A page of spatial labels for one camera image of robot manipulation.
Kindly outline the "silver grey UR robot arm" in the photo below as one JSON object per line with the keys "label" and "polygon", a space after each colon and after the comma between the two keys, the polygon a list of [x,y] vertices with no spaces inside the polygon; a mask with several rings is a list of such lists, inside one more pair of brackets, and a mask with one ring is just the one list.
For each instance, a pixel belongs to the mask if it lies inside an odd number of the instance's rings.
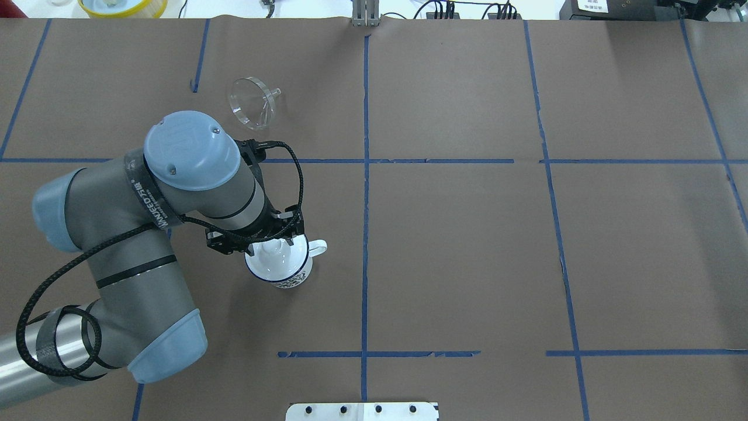
{"label": "silver grey UR robot arm", "polygon": [[304,188],[275,209],[259,164],[284,142],[236,141],[198,111],[166,115],[141,149],[35,192],[32,214],[77,256],[49,275],[2,338],[2,408],[126,368],[139,384],[200,360],[206,331],[168,230],[195,224],[224,255],[303,232]]}

